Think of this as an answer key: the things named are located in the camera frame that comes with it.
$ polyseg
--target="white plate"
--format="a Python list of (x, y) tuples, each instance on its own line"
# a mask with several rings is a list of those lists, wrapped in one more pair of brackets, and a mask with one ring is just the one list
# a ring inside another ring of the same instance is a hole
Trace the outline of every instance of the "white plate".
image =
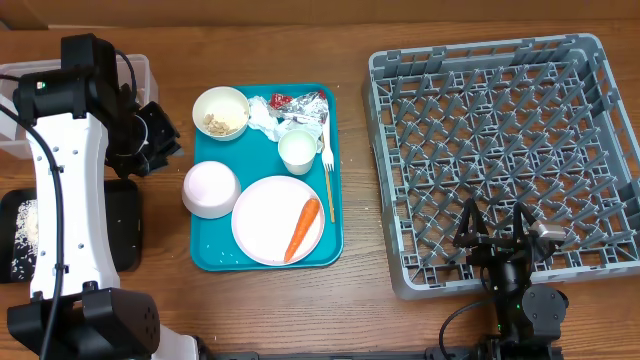
[(324, 230), (324, 209), (320, 210), (290, 262), (284, 262), (304, 204), (318, 195), (309, 185), (288, 176), (271, 176), (245, 190), (231, 215), (233, 237), (240, 249), (254, 261), (282, 266), (304, 259), (318, 245)]

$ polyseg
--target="white plastic fork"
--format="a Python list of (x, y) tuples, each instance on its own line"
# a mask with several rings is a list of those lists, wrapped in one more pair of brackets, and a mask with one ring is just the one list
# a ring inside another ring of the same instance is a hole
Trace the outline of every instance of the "white plastic fork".
[(322, 137), (324, 138), (324, 149), (322, 149), (322, 165), (325, 170), (333, 171), (333, 151), (331, 151), (331, 118), (327, 113), (327, 120), (322, 126)]

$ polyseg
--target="blue tray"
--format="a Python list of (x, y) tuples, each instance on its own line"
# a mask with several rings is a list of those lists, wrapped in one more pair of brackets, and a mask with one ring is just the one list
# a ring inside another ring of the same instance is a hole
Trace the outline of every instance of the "blue tray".
[[(301, 261), (279, 267), (259, 264), (246, 256), (236, 245), (231, 233), (231, 214), (214, 220), (191, 216), (191, 258), (207, 271), (243, 271), (327, 266), (335, 262), (344, 247), (342, 218), (342, 184), (340, 180), (340, 149), (336, 116), (336, 99), (333, 93), (320, 84), (288, 84), (236, 86), (247, 98), (262, 96), (267, 101), (271, 94), (280, 93), (293, 97), (323, 90), (331, 112), (331, 149), (335, 157), (335, 170), (329, 173), (335, 210), (335, 224), (331, 223), (329, 200), (324, 168), (320, 154), (316, 155), (311, 170), (297, 176), (315, 190), (324, 206), (326, 224), (322, 239), (309, 256)], [(230, 142), (216, 141), (196, 131), (195, 163), (219, 161), (226, 164), (238, 176), (242, 189), (254, 182), (273, 175), (289, 175), (278, 155), (278, 144), (267, 139), (258, 130), (247, 128), (238, 139)]]

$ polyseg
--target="gray dish rack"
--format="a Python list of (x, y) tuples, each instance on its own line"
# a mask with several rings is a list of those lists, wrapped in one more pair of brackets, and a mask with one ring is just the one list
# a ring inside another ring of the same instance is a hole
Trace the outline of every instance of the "gray dish rack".
[(566, 243), (534, 283), (640, 273), (640, 148), (598, 38), (572, 34), (381, 51), (364, 87), (393, 289), (480, 291), (454, 248), (462, 204), (490, 232), (511, 209), (560, 223)]

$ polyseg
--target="carrot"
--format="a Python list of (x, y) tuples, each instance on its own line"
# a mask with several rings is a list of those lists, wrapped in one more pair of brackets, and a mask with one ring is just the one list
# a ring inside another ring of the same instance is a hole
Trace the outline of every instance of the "carrot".
[(315, 220), (318, 215), (319, 210), (320, 200), (316, 198), (311, 198), (304, 204), (302, 212), (300, 213), (300, 219), (298, 219), (298, 225), (296, 225), (296, 231), (293, 232), (293, 237), (284, 255), (285, 263), (291, 261), (293, 255), (295, 255), (296, 250), (298, 250), (300, 244), (302, 244), (302, 240), (304, 240), (304, 237), (307, 235), (311, 224), (313, 224), (313, 220)]

